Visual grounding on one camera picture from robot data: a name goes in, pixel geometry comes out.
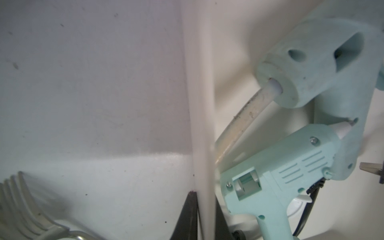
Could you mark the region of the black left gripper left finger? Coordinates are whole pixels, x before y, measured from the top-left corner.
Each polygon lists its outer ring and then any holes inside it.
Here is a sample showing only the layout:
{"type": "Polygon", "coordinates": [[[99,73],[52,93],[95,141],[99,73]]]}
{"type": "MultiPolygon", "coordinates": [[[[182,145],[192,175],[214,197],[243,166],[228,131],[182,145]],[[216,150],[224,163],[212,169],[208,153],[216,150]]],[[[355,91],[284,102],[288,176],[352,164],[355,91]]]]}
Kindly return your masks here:
{"type": "Polygon", "coordinates": [[[197,240],[198,239],[198,196],[190,191],[175,226],[170,240],[197,240]]]}

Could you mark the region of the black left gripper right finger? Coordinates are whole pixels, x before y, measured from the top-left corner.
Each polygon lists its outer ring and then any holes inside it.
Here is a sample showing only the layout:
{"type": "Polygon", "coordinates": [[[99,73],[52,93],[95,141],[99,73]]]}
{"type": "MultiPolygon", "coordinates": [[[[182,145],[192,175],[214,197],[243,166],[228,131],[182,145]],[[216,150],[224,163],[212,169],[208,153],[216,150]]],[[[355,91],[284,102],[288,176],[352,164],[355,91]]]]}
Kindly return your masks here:
{"type": "Polygon", "coordinates": [[[229,230],[218,199],[216,199],[215,240],[235,240],[234,235],[229,230]]]}

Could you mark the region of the cream storage tray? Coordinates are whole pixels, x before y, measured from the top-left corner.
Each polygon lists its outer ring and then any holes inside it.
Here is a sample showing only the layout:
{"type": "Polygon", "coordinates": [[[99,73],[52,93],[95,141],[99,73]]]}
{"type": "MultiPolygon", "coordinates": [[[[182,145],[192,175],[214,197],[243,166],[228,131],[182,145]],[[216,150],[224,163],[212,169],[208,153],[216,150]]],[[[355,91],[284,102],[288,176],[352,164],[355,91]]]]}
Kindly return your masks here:
{"type": "Polygon", "coordinates": [[[224,158],[220,162],[217,160],[210,1],[182,1],[182,16],[201,226],[203,238],[213,240],[216,223],[215,169],[219,168],[223,173],[232,167],[223,162],[224,158]]]}

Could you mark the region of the large mint glue gun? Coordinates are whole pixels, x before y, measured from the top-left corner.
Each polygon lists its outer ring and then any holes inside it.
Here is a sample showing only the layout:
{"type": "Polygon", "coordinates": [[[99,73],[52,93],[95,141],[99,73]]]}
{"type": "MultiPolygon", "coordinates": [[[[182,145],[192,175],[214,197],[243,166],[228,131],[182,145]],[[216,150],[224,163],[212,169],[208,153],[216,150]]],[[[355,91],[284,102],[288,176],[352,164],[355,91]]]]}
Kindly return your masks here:
{"type": "Polygon", "coordinates": [[[333,179],[354,170],[375,89],[384,68],[383,1],[323,1],[259,61],[262,89],[234,117],[217,141],[220,162],[272,101],[287,109],[314,101],[314,122],[353,120],[331,167],[333,179]]]}

